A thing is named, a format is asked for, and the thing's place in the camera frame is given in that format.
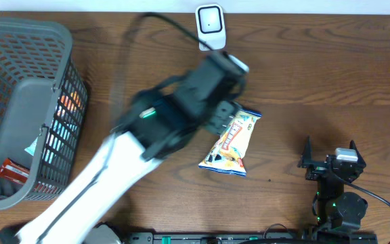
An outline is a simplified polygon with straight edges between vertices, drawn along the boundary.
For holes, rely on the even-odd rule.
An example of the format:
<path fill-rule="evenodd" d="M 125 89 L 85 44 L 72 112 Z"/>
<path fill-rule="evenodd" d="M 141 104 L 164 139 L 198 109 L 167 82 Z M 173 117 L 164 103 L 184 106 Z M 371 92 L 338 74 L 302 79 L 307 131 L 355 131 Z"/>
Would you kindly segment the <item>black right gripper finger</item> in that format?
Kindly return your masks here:
<path fill-rule="evenodd" d="M 365 160 L 364 158 L 361 156 L 359 150 L 357 149 L 357 146 L 355 145 L 355 142 L 352 140 L 350 141 L 349 143 L 349 148 L 354 150 L 356 152 L 356 155 L 357 155 L 357 164 L 360 165 L 360 166 L 365 166 Z"/>
<path fill-rule="evenodd" d="M 308 136 L 305 141 L 304 149 L 301 154 L 301 159 L 299 161 L 300 166 L 308 166 L 312 162 L 312 155 L 311 155 L 311 141 L 310 137 Z"/>

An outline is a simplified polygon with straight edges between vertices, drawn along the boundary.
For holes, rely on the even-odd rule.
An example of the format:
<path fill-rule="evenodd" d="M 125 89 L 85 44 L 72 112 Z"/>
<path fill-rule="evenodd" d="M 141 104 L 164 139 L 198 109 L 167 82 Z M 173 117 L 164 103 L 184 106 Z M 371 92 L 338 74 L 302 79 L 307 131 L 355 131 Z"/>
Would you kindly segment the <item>yellow snack chip bag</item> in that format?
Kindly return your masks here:
<path fill-rule="evenodd" d="M 198 167 L 245 177 L 246 170 L 242 159 L 246 154 L 255 124 L 261 117 L 262 114 L 256 111 L 240 109 Z"/>

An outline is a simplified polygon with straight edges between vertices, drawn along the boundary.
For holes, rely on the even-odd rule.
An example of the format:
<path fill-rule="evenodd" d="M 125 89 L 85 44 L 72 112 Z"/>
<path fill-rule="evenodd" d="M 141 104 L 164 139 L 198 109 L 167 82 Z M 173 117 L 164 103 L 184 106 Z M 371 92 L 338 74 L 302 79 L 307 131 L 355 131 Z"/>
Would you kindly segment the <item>red orange snack bar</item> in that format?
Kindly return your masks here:
<path fill-rule="evenodd" d="M 6 158 L 0 167 L 0 178 L 16 184 L 24 185 L 29 177 L 30 170 Z"/>

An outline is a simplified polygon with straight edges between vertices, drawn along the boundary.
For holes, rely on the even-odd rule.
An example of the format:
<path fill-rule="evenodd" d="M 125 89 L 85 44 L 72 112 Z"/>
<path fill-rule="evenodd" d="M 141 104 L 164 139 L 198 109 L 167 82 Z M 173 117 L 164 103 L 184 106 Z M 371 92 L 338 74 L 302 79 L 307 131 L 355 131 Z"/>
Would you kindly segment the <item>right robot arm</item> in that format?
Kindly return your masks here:
<path fill-rule="evenodd" d="M 368 202 L 354 192 L 345 191 L 345 185 L 356 180 L 366 167 L 355 142 L 350 141 L 349 148 L 337 148 L 323 161 L 316 161 L 308 138 L 297 167 L 306 169 L 306 180 L 318 183 L 312 203 L 318 223 L 305 231 L 306 237 L 320 240 L 321 234 L 330 233 L 345 239 L 359 230 Z"/>

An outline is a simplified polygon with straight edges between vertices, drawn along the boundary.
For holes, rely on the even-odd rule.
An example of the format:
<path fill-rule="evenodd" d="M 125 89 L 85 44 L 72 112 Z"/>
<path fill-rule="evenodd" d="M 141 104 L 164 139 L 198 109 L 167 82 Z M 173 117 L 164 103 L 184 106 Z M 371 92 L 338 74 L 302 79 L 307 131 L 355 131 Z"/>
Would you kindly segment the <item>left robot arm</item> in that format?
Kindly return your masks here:
<path fill-rule="evenodd" d="M 0 243 L 82 243 L 104 214 L 140 179 L 182 149 L 245 85 L 248 66 L 210 53 L 193 71 L 140 91 L 87 167 L 37 218 L 0 230 Z"/>

